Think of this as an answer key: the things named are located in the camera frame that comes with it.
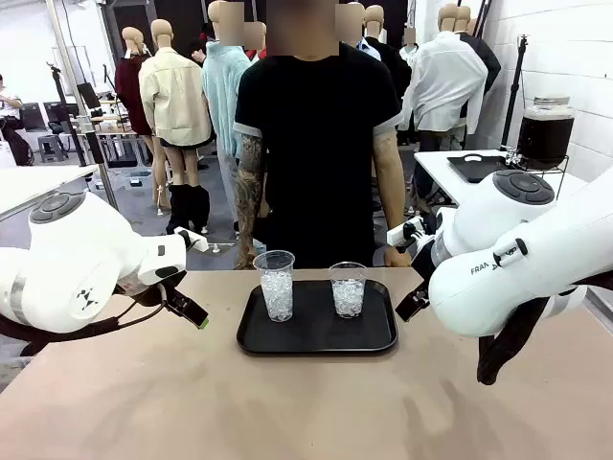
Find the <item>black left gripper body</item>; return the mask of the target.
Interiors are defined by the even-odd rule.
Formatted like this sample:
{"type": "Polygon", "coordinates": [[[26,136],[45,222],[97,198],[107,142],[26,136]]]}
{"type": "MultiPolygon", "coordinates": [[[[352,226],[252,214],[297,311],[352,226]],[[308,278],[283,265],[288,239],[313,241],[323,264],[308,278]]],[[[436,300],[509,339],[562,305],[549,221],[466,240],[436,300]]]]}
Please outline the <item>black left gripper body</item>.
{"type": "Polygon", "coordinates": [[[166,301],[170,307],[184,308],[186,296],[179,292],[177,288],[185,276],[185,273],[176,273],[156,285],[148,287],[136,296],[136,302],[144,307],[159,306],[163,300],[163,293],[165,293],[166,301]]]}

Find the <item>person's left hand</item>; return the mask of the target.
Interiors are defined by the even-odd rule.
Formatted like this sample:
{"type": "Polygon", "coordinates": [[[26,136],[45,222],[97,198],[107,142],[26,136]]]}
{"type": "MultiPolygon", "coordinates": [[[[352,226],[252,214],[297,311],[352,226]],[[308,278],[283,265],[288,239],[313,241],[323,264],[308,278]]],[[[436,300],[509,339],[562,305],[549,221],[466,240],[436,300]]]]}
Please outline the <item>person's left hand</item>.
{"type": "Polygon", "coordinates": [[[387,267],[408,267],[412,258],[409,253],[399,252],[396,247],[387,246],[384,250],[384,263],[387,267]]]}

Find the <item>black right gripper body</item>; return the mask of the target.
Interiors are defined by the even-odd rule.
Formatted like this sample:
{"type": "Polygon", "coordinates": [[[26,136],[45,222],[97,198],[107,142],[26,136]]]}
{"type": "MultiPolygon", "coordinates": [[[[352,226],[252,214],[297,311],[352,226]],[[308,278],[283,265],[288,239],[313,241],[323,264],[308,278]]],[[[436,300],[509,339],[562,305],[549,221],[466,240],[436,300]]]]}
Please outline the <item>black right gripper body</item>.
{"type": "Polygon", "coordinates": [[[411,240],[416,247],[416,253],[412,259],[412,267],[422,278],[420,291],[427,292],[432,274],[436,269],[433,262],[432,249],[437,241],[437,230],[440,227],[440,219],[435,213],[428,213],[417,217],[413,224],[411,240]]]}

